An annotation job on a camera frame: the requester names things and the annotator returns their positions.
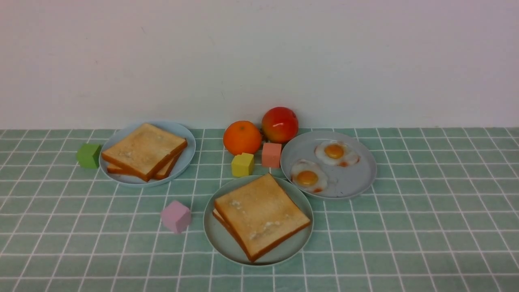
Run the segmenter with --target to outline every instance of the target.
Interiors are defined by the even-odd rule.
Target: plate
[[[292,201],[310,219],[310,226],[304,228],[285,240],[283,243],[257,259],[254,263],[249,261],[245,252],[241,249],[235,239],[227,232],[225,227],[213,216],[214,200],[230,191],[233,191],[247,183],[261,177],[260,175],[241,177],[223,185],[209,200],[203,214],[203,230],[211,245],[223,257],[245,266],[272,266],[285,262],[295,256],[308,242],[313,230],[312,207],[307,197],[294,185],[281,178],[275,178]]]
[[[346,143],[360,155],[360,161],[348,167],[331,166],[317,159],[314,150],[324,140],[336,140]],[[371,152],[356,139],[331,131],[312,131],[290,140],[281,152],[281,170],[290,181],[290,169],[298,159],[306,159],[319,164],[328,175],[328,187],[317,194],[306,192],[305,194],[330,200],[350,199],[365,192],[375,181],[377,176],[377,164]]]
[[[196,141],[195,136],[193,136],[193,133],[191,133],[190,130],[188,130],[186,127],[182,126],[181,124],[172,122],[172,121],[150,121],[150,122],[139,122],[129,125],[128,127],[117,131],[113,136],[108,139],[108,141],[103,145],[101,148],[101,152],[105,151],[106,149],[112,147],[115,143],[122,140],[124,137],[129,135],[131,132],[133,132],[135,129],[137,129],[139,126],[141,126],[144,123],[152,124],[164,131],[168,131],[170,133],[173,133],[179,137],[184,137],[187,140],[187,147],[182,151],[182,154],[179,157],[179,160],[176,162],[175,166],[171,170],[168,177],[161,179],[161,180],[155,180],[152,179],[149,182],[145,182],[142,179],[134,176],[125,176],[125,175],[117,175],[117,174],[109,174],[108,171],[106,171],[106,167],[108,166],[108,162],[106,162],[101,155],[99,155],[99,166],[101,167],[101,170],[103,173],[111,178],[112,180],[117,181],[121,185],[132,187],[132,188],[149,188],[154,187],[157,185],[161,185],[163,183],[167,183],[171,181],[172,179],[179,176],[182,172],[186,170],[186,168],[191,163],[191,160],[193,160],[193,156],[195,156],[195,149],[196,149]]]

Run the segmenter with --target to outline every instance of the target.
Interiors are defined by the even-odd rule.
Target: toy cube
[[[79,166],[84,168],[98,168],[99,153],[101,153],[101,145],[84,143],[76,153]]]
[[[279,168],[281,159],[281,144],[264,143],[261,154],[261,165],[264,167]]]
[[[173,201],[162,212],[160,217],[164,226],[174,233],[182,233],[191,224],[191,211],[179,201]]]
[[[249,176],[254,171],[254,155],[249,153],[236,155],[230,167],[235,177]]]

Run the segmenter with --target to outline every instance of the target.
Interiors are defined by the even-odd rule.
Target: eggs on plate
[[[341,141],[325,140],[317,145],[314,152],[326,165],[346,167],[360,161],[360,156]]]
[[[328,176],[315,162],[299,159],[290,170],[291,181],[301,189],[319,193],[328,187]]]

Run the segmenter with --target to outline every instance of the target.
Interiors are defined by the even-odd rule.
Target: red apple
[[[285,107],[270,109],[261,121],[263,134],[272,143],[287,143],[297,135],[299,121],[295,113]]]

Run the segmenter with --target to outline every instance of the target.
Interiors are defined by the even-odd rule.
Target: pink block
[[[261,164],[264,167],[279,168],[279,159],[281,159],[281,144],[264,143]]]
[[[174,233],[182,233],[191,224],[189,208],[179,201],[173,201],[160,213],[164,225]]]

